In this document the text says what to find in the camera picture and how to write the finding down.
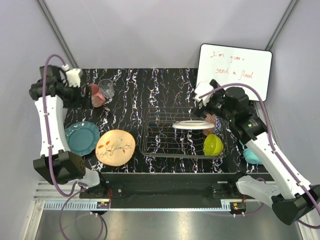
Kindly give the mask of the red patterned blue zigzag bowl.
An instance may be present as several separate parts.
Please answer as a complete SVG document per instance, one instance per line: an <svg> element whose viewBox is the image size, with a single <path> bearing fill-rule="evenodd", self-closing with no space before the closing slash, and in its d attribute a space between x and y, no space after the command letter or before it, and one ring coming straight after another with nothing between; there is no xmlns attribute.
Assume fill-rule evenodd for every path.
<svg viewBox="0 0 320 240"><path fill-rule="evenodd" d="M205 121L214 125L213 128L208 128L203 130L203 134L205 136L208 136L210 134L217 134L220 131L222 124L218 116L216 116L215 114L208 113L206 115Z"/></svg>

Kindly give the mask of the teal scalloped plate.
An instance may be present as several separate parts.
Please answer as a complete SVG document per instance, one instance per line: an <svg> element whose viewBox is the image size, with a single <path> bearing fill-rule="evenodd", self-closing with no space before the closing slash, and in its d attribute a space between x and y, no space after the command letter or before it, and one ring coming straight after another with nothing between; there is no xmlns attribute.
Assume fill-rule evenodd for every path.
<svg viewBox="0 0 320 240"><path fill-rule="evenodd" d="M65 138L70 151L83 157L96 148L100 139L100 131L92 122L77 122L65 130Z"/></svg>

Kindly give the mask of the white watermelon pattern plate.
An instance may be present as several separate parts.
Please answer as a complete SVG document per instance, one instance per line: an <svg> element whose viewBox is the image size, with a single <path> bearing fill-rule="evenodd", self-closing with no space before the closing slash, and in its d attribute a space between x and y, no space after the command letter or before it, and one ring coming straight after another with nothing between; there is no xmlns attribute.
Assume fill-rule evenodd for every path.
<svg viewBox="0 0 320 240"><path fill-rule="evenodd" d="M184 120L174 123L172 127L180 130L206 130L215 128L215 125L204 120Z"/></svg>

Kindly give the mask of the lime green bowl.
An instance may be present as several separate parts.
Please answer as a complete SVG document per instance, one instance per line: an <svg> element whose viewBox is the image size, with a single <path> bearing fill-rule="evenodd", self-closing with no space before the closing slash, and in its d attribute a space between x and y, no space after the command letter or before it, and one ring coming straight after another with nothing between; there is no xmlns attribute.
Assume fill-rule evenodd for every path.
<svg viewBox="0 0 320 240"><path fill-rule="evenodd" d="M203 144L205 156L217 156L224 150L222 140L215 134L209 134Z"/></svg>

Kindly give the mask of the orange bird plate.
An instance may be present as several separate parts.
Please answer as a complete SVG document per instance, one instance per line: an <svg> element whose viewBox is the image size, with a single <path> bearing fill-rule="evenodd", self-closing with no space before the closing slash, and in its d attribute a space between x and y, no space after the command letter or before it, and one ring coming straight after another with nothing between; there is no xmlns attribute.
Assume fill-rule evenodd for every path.
<svg viewBox="0 0 320 240"><path fill-rule="evenodd" d="M119 167L126 164L135 152L135 138L127 131L114 129L106 132L98 140L95 155L99 162Z"/></svg>

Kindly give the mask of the black wire dish rack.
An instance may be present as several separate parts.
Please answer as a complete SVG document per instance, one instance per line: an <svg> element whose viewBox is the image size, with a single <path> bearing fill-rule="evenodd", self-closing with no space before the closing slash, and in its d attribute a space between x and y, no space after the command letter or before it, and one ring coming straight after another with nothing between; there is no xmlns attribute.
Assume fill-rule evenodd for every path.
<svg viewBox="0 0 320 240"><path fill-rule="evenodd" d="M198 120L192 107L148 107L144 110L140 152L147 157L218 159L228 154L228 132L224 120L217 134L223 143L223 151L216 156L204 154L204 141L207 137L203 130L173 128L180 121Z"/></svg>

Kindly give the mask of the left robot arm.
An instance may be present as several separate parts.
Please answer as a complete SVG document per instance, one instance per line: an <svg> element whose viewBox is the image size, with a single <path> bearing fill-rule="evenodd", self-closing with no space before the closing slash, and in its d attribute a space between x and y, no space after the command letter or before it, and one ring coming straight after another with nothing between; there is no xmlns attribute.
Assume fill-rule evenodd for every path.
<svg viewBox="0 0 320 240"><path fill-rule="evenodd" d="M78 153L73 153L67 143L63 109L90 109L91 87L81 91L82 70L48 65L40 67L41 78L29 89L36 106L41 131L40 157L33 161L34 170L51 185L77 183L90 189L97 198L108 193L97 171L85 166Z"/></svg>

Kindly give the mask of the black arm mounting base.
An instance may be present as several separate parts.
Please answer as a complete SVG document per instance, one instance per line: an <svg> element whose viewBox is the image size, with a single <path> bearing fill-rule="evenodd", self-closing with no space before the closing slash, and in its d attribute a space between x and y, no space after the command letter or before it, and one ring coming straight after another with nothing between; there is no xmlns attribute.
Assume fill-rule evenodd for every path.
<svg viewBox="0 0 320 240"><path fill-rule="evenodd" d="M103 189L82 193L82 199L103 199L110 191L111 201L143 203L209 203L221 199L240 199L237 173L103 173Z"/></svg>

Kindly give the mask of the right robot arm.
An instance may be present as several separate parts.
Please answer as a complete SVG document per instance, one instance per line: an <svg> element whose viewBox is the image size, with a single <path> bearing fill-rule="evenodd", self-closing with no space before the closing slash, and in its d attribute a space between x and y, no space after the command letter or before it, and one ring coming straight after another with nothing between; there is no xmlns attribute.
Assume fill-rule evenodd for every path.
<svg viewBox="0 0 320 240"><path fill-rule="evenodd" d="M252 89L242 83L215 87L200 83L194 91L194 114L200 117L210 113L226 120L232 134L261 160L275 182L270 185L244 175L227 185L228 195L235 199L250 196L272 208L281 222L291 225L320 209L320 186L305 179L274 142L267 114L261 120L250 113L245 88Z"/></svg>

